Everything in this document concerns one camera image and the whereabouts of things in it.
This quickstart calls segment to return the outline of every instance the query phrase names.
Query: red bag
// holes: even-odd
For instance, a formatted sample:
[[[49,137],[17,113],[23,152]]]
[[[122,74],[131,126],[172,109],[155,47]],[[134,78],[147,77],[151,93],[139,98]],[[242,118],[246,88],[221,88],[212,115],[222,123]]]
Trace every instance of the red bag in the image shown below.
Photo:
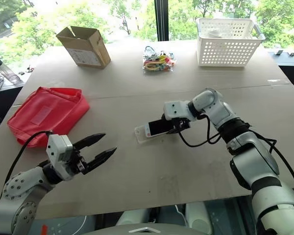
[[[8,126],[20,144],[38,131],[52,130],[66,135],[89,110],[82,91],[73,88],[40,87],[33,92],[8,121]],[[45,147],[48,138],[36,136],[28,147]]]

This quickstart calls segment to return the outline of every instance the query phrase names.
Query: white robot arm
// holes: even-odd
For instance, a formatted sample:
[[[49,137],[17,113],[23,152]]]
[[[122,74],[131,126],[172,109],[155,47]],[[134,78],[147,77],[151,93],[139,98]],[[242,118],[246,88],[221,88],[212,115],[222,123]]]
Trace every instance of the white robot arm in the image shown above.
[[[166,102],[164,117],[177,123],[206,115],[234,156],[231,169],[238,183],[252,191],[252,206],[259,235],[294,235],[294,191],[279,177],[279,168],[258,137],[223,101],[207,88],[192,101]]]
[[[104,135],[91,135],[75,144],[66,135],[50,135],[46,149],[49,160],[13,176],[4,185],[0,199],[0,235],[27,234],[39,202],[56,184],[71,180],[80,172],[87,174],[108,160],[116,148],[98,154],[89,163],[79,152]]]

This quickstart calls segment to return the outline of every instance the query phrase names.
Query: white sticker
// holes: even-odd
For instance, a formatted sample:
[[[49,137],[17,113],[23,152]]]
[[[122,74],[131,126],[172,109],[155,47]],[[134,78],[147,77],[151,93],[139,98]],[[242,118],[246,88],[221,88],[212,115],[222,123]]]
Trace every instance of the white sticker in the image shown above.
[[[90,50],[78,50],[71,48],[67,48],[67,50],[77,64],[101,66],[96,54]]]

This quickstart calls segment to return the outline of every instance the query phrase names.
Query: smartphone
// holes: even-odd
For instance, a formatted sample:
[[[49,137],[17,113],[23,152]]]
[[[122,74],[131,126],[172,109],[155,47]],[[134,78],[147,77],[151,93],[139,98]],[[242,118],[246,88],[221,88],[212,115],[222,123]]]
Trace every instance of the smartphone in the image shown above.
[[[173,129],[173,124],[171,121],[160,119],[157,121],[149,122],[145,125],[145,135],[146,137],[154,137],[164,134],[171,129]]]

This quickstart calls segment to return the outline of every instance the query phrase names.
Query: window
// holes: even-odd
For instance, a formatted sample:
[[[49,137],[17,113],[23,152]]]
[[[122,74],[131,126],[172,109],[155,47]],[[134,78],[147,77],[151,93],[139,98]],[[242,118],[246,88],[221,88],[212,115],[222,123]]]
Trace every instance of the window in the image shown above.
[[[260,26],[265,47],[294,49],[294,0],[168,0],[170,40],[196,39],[196,18],[249,18]]]
[[[105,43],[127,38],[157,41],[154,0],[0,0],[0,56],[15,73],[76,25],[98,28]]]

